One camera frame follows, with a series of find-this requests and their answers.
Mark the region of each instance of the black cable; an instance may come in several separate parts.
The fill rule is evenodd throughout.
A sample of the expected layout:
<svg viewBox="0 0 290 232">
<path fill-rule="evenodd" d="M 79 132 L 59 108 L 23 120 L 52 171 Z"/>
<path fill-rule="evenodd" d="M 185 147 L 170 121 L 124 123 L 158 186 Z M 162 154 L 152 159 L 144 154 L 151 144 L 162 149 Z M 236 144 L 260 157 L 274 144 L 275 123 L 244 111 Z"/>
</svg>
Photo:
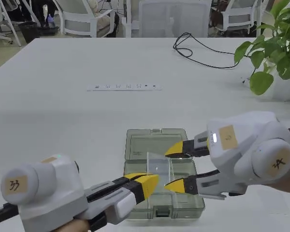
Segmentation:
<svg viewBox="0 0 290 232">
<path fill-rule="evenodd" d="M 179 36 L 179 37 L 176 39 L 176 41 L 175 41 L 175 43 L 174 43 L 174 45 L 173 45 L 173 49 L 174 49 L 176 52 L 178 52 L 181 56 L 183 56 L 183 57 L 185 57 L 185 58 L 187 58 L 187 59 L 189 59 L 189 60 L 191 60 L 191 61 L 193 61 L 193 62 L 196 62 L 196 63 L 198 63 L 198 64 L 201 64 L 201 65 L 204 65 L 204 66 L 206 66 L 206 67 L 210 67 L 210 68 L 215 68 L 215 69 L 232 69 L 232 68 L 235 68 L 235 67 L 239 64 L 239 62 L 237 62 L 237 63 L 236 63 L 235 65 L 233 65 L 233 66 L 228 66 L 228 67 L 217 67 L 217 66 L 213 66 L 213 65 L 209 65 L 209 64 L 204 64 L 204 63 L 202 63 L 202 62 L 199 62 L 199 61 L 197 61 L 197 60 L 194 60 L 194 59 L 190 58 L 190 57 L 193 55 L 193 51 L 192 51 L 191 49 L 189 49 L 189 48 L 185 48 L 185 47 L 181 47 L 181 48 L 178 47 L 182 42 L 184 42 L 184 41 L 185 41 L 186 39 L 188 39 L 189 37 L 193 38 L 196 42 L 198 42 L 199 44 L 201 44 L 202 46 L 206 47 L 207 49 L 209 49 L 209 50 L 211 50 L 211 51 L 218 52 L 218 53 L 222 53 L 222 54 L 234 55 L 234 53 L 231 53 L 231 52 L 217 51 L 217 50 L 215 50 L 215 49 L 213 49 L 213 48 L 210 48 L 210 47 L 206 46 L 205 44 L 201 43 L 199 40 L 197 40 L 197 39 L 196 39 L 196 38 L 195 38 L 191 33 L 185 32 L 185 33 L 183 33 L 181 36 Z M 184 55 L 184 54 L 181 52 L 181 50 L 189 51 L 189 52 L 190 52 L 190 55 Z"/>
</svg>

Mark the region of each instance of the chair leg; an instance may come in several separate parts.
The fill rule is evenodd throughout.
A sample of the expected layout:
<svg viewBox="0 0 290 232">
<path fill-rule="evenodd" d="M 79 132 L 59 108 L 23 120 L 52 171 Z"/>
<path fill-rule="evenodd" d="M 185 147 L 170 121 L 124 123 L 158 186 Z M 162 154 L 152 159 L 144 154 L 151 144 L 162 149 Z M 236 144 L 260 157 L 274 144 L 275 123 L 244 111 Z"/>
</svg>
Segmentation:
<svg viewBox="0 0 290 232">
<path fill-rule="evenodd" d="M 4 36 L 4 35 L 0 35 L 0 40 L 8 40 L 11 41 L 10 37 Z"/>
<path fill-rule="evenodd" d="M 92 38 L 97 37 L 97 20 L 96 19 L 90 20 L 90 36 Z"/>
<path fill-rule="evenodd" d="M 18 35 L 16 34 L 16 31 L 15 31 L 15 29 L 14 29 L 14 26 L 13 26 L 12 22 L 11 22 L 11 19 L 10 19 L 8 13 L 6 12 L 6 9 L 5 9 L 5 7 L 4 7 L 4 5 L 3 5 L 3 3 L 2 3 L 1 0 L 0 0 L 0 4 L 1 4 L 1 7 L 2 7 L 3 12 L 4 12 L 4 17 L 5 17 L 5 19 L 8 21 L 8 23 L 9 23 L 9 25 L 10 25 L 10 27 L 11 27 L 11 30 L 12 30 L 14 36 L 15 36 L 16 41 L 17 41 L 17 44 L 18 44 L 18 46 L 21 47 L 21 43 L 20 43 L 20 41 L 19 41 Z"/>
</svg>

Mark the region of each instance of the white table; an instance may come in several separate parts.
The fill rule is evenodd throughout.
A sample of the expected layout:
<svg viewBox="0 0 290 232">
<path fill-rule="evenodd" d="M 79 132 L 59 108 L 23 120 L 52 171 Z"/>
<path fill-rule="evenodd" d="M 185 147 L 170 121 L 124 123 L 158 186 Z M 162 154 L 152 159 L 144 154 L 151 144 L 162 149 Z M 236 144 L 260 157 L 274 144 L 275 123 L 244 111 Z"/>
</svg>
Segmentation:
<svg viewBox="0 0 290 232">
<path fill-rule="evenodd" d="M 174 41 L 36 39 L 22 49 L 0 68 L 0 178 L 15 165 L 65 153 L 78 162 L 85 188 L 116 179 L 123 174 L 127 129 L 185 128 L 193 138 L 211 117 L 251 110 L 274 111 L 290 127 L 290 103 L 259 101 L 242 85 L 240 78 L 253 71 L 249 60 L 235 70 L 203 67 L 180 57 Z M 244 40 L 201 41 L 233 52 Z M 188 43 L 198 60 L 233 64 L 232 56 Z M 157 83 L 163 90 L 86 91 L 103 83 Z M 196 162 L 199 173 L 213 169 L 209 159 Z M 135 225 L 141 232 L 290 232 L 288 193 L 254 186 L 244 196 L 205 204 L 195 222 L 123 222 L 101 232 L 134 232 Z M 0 231 L 23 231 L 20 218 L 0 224 Z"/>
</svg>

